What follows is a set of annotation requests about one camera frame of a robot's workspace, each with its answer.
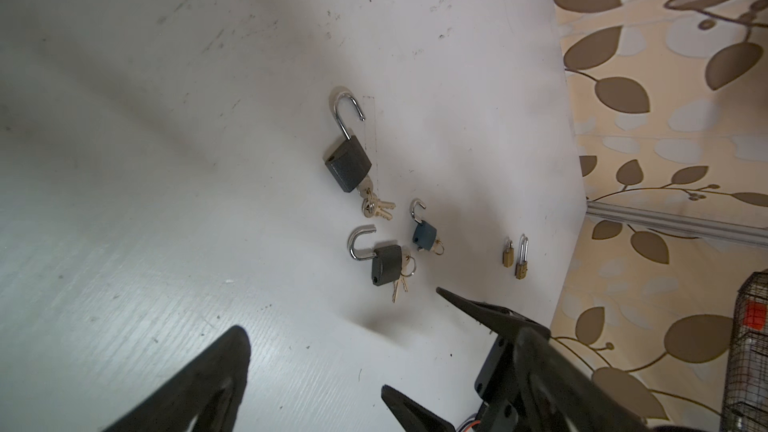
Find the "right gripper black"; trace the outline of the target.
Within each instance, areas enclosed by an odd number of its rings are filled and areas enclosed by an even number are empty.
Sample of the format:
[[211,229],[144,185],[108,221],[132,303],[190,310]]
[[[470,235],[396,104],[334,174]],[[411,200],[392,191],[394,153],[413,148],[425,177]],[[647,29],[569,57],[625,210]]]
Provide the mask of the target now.
[[[473,430],[516,431],[520,422],[520,413],[516,408],[519,387],[513,364],[513,346],[510,342],[515,342],[524,330],[537,333],[545,340],[549,340],[551,331],[542,324],[503,306],[470,300],[442,287],[437,287],[436,293],[499,335],[475,380],[475,390],[482,404],[476,415],[480,423],[474,426]],[[455,427],[450,422],[389,385],[382,387],[381,399],[405,432],[455,431]]]

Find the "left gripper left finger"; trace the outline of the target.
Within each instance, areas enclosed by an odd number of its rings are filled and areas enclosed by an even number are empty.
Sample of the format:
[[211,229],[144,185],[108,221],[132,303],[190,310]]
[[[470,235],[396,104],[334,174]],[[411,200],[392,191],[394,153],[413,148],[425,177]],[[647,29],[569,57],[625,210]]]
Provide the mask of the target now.
[[109,431],[231,431],[247,386],[251,344],[235,325]]

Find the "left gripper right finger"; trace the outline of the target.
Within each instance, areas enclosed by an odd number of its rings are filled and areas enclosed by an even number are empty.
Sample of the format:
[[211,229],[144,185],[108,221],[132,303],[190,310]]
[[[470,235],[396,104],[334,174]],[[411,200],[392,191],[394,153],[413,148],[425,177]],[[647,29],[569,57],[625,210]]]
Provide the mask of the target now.
[[648,429],[530,328],[515,340],[514,369],[532,431]]

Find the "brass padlock long shackle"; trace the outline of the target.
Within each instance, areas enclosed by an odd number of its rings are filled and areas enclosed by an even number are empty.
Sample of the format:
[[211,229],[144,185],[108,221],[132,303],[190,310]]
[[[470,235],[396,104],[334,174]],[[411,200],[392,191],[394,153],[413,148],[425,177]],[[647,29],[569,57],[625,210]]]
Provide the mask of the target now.
[[529,251],[529,238],[522,234],[520,237],[519,254],[517,262],[515,264],[515,277],[518,280],[523,280],[528,271],[528,251]]

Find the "brass padlock with key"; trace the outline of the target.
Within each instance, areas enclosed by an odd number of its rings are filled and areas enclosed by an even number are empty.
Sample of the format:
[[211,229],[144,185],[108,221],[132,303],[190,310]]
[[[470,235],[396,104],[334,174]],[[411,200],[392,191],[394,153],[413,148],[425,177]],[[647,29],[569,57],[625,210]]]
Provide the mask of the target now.
[[514,242],[512,240],[508,240],[502,252],[502,265],[505,268],[511,268],[514,266],[514,264],[515,264]]

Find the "black padlock with keys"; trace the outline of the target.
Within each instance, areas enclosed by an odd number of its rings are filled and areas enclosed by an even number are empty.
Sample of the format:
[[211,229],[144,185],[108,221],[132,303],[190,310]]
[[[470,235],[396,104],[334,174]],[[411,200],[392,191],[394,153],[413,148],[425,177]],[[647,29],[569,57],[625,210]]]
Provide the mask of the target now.
[[396,303],[400,292],[408,292],[407,280],[415,275],[417,262],[409,251],[398,243],[365,250],[356,247],[356,241],[359,237],[373,234],[376,231],[376,226],[373,224],[355,228],[347,239],[347,250],[355,261],[372,262],[372,284],[377,287],[391,284],[393,287],[391,301]]

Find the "blue small padlock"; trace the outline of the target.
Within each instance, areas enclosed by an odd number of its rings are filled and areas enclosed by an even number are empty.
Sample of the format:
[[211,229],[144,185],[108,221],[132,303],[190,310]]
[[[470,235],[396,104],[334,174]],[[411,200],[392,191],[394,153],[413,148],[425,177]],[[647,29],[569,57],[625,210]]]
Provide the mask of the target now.
[[417,208],[426,209],[426,205],[419,198],[414,198],[410,205],[410,215],[416,223],[412,236],[412,242],[419,251],[427,251],[437,256],[445,253],[445,247],[438,237],[437,229],[417,214]]

